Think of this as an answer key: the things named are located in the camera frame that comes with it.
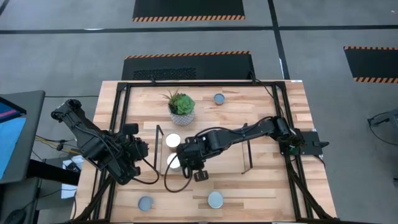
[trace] black and orange hazard mat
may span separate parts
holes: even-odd
[[[344,47],[356,82],[398,83],[398,47]]]
[[[242,0],[136,0],[133,22],[244,20]]]
[[[245,80],[253,71],[248,51],[133,55],[122,80]]]

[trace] wooden tabletop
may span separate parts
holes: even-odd
[[[314,127],[303,83],[285,82],[295,127],[304,131],[312,130]],[[94,117],[95,125],[101,129],[109,128],[117,84],[118,82],[114,81],[102,84]],[[195,120],[188,126],[176,126],[170,118],[167,100],[160,95],[167,94],[167,90],[176,89],[177,87],[131,89],[126,123],[138,123],[138,136],[149,143],[147,160],[152,163],[157,124],[165,134],[164,144],[166,135],[170,133],[177,133],[184,139],[205,128],[241,128],[244,123],[250,125],[265,116],[275,115],[274,102],[262,86],[180,87],[179,92],[191,96],[196,103]],[[213,102],[216,93],[222,93],[226,97],[221,106]],[[283,105],[282,93],[279,93],[279,96]],[[122,106],[123,102],[119,105],[118,122]],[[245,166],[242,153],[244,147],[245,145],[238,144],[222,155],[207,160],[205,169],[208,170],[210,179],[203,182],[191,181],[183,192],[177,194],[166,191],[163,177],[154,185],[143,185],[135,181],[123,186],[117,185],[111,222],[294,221],[285,162],[279,154],[278,144],[267,137],[252,140],[254,168],[242,175],[241,170]],[[164,164],[169,153],[168,147],[163,145],[161,161]],[[323,164],[313,156],[302,156],[302,160],[309,191],[327,213],[335,216]],[[142,170],[139,179],[151,181],[155,178],[153,170],[144,163],[138,162],[137,166]],[[80,214],[91,200],[94,174],[95,168],[85,162],[76,194],[77,214]],[[186,181],[180,173],[167,176],[167,183],[171,189],[179,189]],[[212,191],[219,191],[223,195],[222,208],[212,209],[207,204],[207,196]],[[301,213],[305,217],[302,194],[298,189],[297,192]],[[106,202],[107,195],[108,193],[105,193],[103,202]],[[154,205],[148,212],[142,212],[137,207],[138,200],[145,195],[154,199]],[[104,216],[104,210],[105,203],[101,206],[100,217]]]

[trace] white pot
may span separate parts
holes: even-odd
[[[193,121],[193,119],[195,118],[195,109],[193,109],[192,112],[191,112],[190,114],[186,114],[186,115],[177,115],[177,114],[173,114],[173,113],[170,111],[170,108],[169,108],[169,113],[170,113],[170,116],[172,117],[173,122],[174,122],[176,125],[179,125],[179,126],[188,125],[188,124],[190,124],[190,123]]]

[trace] gray floor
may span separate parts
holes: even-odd
[[[280,26],[398,24],[393,0],[274,0]],[[247,21],[131,22],[134,1],[10,0],[0,29],[86,29],[186,26],[270,26],[265,0],[244,0]],[[398,30],[281,32],[291,79],[303,80],[315,127],[325,148],[326,171],[343,220],[396,223],[398,148],[377,140],[366,119],[398,108],[398,85],[353,82],[345,45],[396,47]],[[250,50],[258,78],[282,79],[272,31],[140,34],[0,35],[0,92],[45,90],[48,95],[97,95],[103,80],[119,80],[123,59],[135,54]],[[71,138],[50,112],[65,99],[46,99],[38,134]],[[96,99],[81,99],[92,119]],[[377,133],[394,140],[388,127]],[[42,158],[58,152],[40,143]],[[62,222],[71,207],[48,210],[40,223]]]

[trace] succulent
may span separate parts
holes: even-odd
[[[185,115],[190,114],[195,106],[195,102],[186,94],[179,93],[176,90],[172,93],[169,90],[170,96],[164,95],[169,100],[169,108],[173,114]]]

